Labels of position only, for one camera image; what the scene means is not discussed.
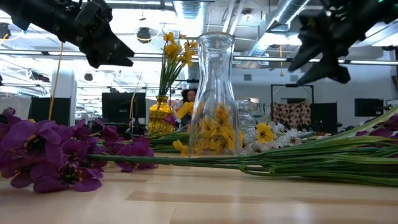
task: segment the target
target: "glass carafe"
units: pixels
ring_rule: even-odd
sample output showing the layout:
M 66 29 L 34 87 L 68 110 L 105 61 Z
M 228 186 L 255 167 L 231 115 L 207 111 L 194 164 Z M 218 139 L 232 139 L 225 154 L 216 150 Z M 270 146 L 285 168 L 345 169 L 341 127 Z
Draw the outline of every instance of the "glass carafe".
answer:
M 234 37 L 222 32 L 198 38 L 200 83 L 192 114 L 190 156 L 239 154 L 238 111 L 231 86 Z
M 251 116 L 248 100 L 237 100 L 239 128 L 243 132 L 244 144 L 253 143 L 256 140 L 256 122 Z

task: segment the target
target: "pillar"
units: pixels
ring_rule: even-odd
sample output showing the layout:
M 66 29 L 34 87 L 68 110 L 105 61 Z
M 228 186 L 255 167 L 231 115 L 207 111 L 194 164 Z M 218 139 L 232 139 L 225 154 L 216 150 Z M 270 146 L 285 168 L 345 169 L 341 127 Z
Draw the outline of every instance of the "pillar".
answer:
M 53 93 L 56 77 L 57 77 L 57 66 L 55 66 L 52 72 L 51 94 Z M 61 64 L 60 67 L 57 89 L 55 90 L 55 97 L 70 98 L 69 126 L 75 125 L 76 95 L 77 95 L 77 80 L 75 77 L 75 71 L 73 69 L 70 69 L 70 67 L 66 65 L 66 63 L 63 63 L 63 65 Z

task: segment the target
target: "table surface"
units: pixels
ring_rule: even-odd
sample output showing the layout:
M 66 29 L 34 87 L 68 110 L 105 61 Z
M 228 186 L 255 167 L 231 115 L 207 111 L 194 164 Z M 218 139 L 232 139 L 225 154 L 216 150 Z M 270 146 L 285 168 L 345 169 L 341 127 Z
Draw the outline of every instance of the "table surface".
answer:
M 1 224 L 398 223 L 398 189 L 269 180 L 237 170 L 106 169 L 94 192 L 34 194 L 0 179 Z

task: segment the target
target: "floral curtain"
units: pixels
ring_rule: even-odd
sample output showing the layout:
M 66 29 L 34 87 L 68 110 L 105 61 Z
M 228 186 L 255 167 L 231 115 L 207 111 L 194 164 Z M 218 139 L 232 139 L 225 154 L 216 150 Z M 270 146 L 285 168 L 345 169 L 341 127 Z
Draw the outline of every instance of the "floral curtain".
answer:
M 291 128 L 311 123 L 311 109 L 309 103 L 274 103 L 272 117 L 275 123 L 287 122 Z

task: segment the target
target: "black monitor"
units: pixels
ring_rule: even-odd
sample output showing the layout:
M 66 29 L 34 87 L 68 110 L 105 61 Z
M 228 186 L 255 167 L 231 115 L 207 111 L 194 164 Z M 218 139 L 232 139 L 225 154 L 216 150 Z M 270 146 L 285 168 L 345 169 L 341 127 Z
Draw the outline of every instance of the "black monitor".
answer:
M 51 98 L 32 97 L 29 118 L 36 122 L 49 118 Z M 52 120 L 57 124 L 69 126 L 70 120 L 70 98 L 54 98 L 52 109 Z
M 355 116 L 374 117 L 384 112 L 383 99 L 355 99 Z
M 102 93 L 102 117 L 109 123 L 128 123 L 134 93 Z M 146 94 L 136 93 L 133 118 L 146 118 Z

